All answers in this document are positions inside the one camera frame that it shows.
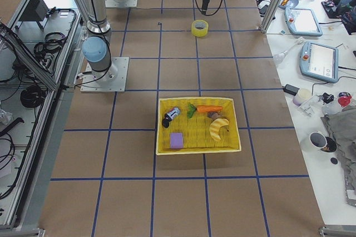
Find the yellow tape roll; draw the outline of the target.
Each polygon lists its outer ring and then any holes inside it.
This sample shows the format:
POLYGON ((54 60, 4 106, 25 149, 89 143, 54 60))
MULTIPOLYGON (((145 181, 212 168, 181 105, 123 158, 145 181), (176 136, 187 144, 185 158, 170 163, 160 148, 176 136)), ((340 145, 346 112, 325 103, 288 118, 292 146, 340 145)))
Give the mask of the yellow tape roll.
POLYGON ((194 20, 191 24, 191 33, 195 37, 205 37, 209 30, 209 24, 202 19, 194 20))

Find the light bulb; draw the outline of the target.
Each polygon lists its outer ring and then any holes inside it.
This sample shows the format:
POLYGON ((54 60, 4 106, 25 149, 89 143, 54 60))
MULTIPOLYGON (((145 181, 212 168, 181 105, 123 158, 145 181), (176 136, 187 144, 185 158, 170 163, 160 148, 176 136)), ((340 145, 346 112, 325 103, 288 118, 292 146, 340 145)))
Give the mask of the light bulb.
POLYGON ((299 37, 294 44, 289 47, 287 50, 277 53, 275 55, 273 55, 273 62, 275 63, 275 65, 279 65, 283 62, 283 60, 285 59, 285 57, 287 56, 287 54, 296 46, 303 44, 305 41, 305 39, 303 37, 299 37))

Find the white mug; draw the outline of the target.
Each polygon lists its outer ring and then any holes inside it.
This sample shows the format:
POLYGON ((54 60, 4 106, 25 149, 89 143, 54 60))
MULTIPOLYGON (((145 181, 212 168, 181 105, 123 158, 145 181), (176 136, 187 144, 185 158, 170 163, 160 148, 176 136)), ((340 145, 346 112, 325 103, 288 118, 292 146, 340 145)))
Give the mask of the white mug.
POLYGON ((336 142, 319 131, 311 132, 303 138, 300 143, 301 149, 305 152, 322 151, 332 153, 337 150, 336 142))

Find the purple sponge block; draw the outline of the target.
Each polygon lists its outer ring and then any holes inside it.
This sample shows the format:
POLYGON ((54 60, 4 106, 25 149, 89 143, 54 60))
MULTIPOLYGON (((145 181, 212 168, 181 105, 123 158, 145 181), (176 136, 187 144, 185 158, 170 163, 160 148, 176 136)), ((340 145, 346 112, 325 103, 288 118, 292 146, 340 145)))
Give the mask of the purple sponge block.
POLYGON ((180 132, 174 132, 170 134, 170 148, 182 149, 184 147, 183 134, 180 132))

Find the teach pendant far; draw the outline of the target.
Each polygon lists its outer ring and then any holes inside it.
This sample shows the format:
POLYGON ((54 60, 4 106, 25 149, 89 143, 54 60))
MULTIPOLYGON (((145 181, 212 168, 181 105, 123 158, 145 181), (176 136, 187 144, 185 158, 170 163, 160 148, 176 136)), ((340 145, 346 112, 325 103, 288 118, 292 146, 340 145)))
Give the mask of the teach pendant far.
POLYGON ((319 22, 311 9, 286 7, 284 17, 288 30, 295 36, 320 37, 323 35, 319 22))

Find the teach pendant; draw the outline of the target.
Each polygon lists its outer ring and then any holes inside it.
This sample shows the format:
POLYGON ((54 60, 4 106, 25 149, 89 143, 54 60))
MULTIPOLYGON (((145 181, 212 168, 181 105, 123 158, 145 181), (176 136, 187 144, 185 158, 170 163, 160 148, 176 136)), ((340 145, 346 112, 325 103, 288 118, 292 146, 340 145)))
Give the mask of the teach pendant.
POLYGON ((316 42, 305 42, 299 59, 299 68, 303 76, 329 83, 338 81, 339 51, 316 42))
POLYGON ((311 9, 286 7, 284 17, 288 30, 295 36, 320 37, 323 35, 319 22, 311 9))

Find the blue plate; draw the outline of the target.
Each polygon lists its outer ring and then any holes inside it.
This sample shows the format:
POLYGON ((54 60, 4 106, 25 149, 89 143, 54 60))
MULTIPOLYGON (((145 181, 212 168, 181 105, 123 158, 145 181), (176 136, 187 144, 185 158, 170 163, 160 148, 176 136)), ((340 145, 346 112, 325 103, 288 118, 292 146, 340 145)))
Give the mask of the blue plate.
POLYGON ((294 8, 298 6, 299 0, 279 0, 278 7, 281 9, 294 8))

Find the toy croissant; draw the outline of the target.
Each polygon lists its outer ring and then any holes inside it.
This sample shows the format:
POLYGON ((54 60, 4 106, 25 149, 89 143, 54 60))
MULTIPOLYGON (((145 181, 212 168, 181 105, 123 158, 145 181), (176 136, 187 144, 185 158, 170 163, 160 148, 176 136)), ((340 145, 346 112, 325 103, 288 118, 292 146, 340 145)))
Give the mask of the toy croissant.
POLYGON ((217 118, 214 120, 209 126, 209 133, 211 138, 216 142, 221 141, 220 129, 224 126, 228 126, 229 124, 229 120, 225 118, 217 118))

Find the soda can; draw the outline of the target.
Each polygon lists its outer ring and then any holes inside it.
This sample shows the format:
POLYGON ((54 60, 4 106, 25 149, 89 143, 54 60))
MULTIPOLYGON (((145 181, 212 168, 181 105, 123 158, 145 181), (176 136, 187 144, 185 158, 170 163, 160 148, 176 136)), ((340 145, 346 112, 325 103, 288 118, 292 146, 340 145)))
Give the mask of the soda can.
POLYGON ((162 119, 162 126, 164 128, 168 128, 170 126, 170 122, 176 118, 181 113, 178 107, 174 107, 170 111, 164 114, 164 118, 162 119))

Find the teach pendant near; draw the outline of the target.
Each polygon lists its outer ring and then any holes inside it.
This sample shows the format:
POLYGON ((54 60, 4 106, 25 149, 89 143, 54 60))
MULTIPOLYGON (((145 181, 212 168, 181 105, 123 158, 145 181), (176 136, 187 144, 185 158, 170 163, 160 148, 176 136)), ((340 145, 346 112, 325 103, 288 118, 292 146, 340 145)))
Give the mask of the teach pendant near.
POLYGON ((305 42, 299 59, 299 68, 303 76, 329 83, 338 81, 339 51, 316 42, 305 42))

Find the grey cloth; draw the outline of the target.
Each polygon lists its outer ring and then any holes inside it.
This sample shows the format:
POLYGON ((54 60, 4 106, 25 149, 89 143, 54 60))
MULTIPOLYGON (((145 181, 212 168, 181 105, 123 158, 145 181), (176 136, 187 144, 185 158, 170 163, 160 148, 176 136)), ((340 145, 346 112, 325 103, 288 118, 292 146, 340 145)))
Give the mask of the grey cloth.
POLYGON ((321 120, 337 146, 337 159, 344 171, 347 203, 355 206, 355 107, 324 115, 321 120))

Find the brown toy animal figure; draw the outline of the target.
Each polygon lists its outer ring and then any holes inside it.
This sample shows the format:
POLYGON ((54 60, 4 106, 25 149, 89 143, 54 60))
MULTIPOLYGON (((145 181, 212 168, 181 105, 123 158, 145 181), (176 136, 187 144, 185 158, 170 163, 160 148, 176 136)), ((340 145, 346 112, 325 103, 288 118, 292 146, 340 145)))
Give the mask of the brown toy animal figure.
POLYGON ((213 121, 216 119, 223 118, 223 116, 218 112, 208 112, 207 116, 208 116, 208 118, 212 119, 213 121))

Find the yellow plastic basket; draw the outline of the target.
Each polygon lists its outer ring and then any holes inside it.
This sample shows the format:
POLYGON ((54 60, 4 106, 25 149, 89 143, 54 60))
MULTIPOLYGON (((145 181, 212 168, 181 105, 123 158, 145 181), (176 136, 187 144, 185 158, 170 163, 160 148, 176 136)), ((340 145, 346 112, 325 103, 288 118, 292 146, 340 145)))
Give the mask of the yellow plastic basket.
POLYGON ((234 100, 224 97, 176 97, 159 99, 157 115, 157 155, 175 154, 208 154, 241 151, 241 142, 236 121, 234 100), (188 104, 222 106, 218 112, 230 124, 220 129, 221 141, 214 141, 209 133, 209 126, 213 122, 207 113, 194 113, 192 118, 187 118, 188 104), (170 122, 168 128, 162 126, 164 114, 178 107, 181 113, 170 122), (180 132, 183 134, 184 147, 182 149, 170 148, 170 134, 180 132))

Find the toy carrot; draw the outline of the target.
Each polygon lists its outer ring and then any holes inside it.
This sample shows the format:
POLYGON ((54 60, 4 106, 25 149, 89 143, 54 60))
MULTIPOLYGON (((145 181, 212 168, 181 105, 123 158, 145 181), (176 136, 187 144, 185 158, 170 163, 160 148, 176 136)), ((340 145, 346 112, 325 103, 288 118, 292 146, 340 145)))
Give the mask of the toy carrot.
POLYGON ((188 104, 187 118, 193 117, 194 113, 208 113, 208 112, 220 112, 223 110, 222 106, 212 106, 212 105, 198 105, 188 104))

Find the black power adapter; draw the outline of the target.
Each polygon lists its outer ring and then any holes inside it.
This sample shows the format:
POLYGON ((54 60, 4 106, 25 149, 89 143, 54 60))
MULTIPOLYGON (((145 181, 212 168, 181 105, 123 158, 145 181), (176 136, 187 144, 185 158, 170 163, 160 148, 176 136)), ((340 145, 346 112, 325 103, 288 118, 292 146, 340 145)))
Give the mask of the black power adapter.
POLYGON ((283 86, 283 91, 287 94, 292 95, 292 96, 296 96, 296 94, 298 93, 299 90, 300 90, 300 88, 292 86, 290 84, 286 84, 285 86, 283 86))

